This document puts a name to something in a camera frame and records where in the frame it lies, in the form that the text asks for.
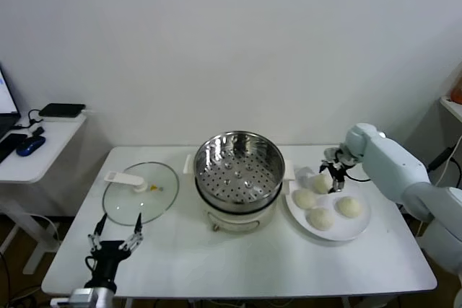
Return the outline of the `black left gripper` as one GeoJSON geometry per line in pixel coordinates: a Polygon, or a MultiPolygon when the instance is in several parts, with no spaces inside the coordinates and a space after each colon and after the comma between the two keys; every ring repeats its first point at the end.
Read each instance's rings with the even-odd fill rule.
{"type": "Polygon", "coordinates": [[[107,214],[104,214],[95,226],[94,232],[88,234],[91,255],[85,258],[85,264],[91,272],[91,279],[86,288],[116,289],[115,276],[120,262],[129,257],[129,250],[135,250],[143,240],[141,213],[136,220],[134,233],[123,241],[102,241],[107,214]]]}

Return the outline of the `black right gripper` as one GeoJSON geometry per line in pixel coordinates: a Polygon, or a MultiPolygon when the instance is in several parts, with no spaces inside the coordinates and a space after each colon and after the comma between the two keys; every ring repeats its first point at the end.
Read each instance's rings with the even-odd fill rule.
{"type": "Polygon", "coordinates": [[[320,166],[318,173],[325,170],[333,170],[332,176],[332,193],[341,192],[344,189],[345,173],[342,170],[348,170],[356,165],[356,157],[352,156],[348,148],[331,147],[324,150],[323,164],[320,166]]]}

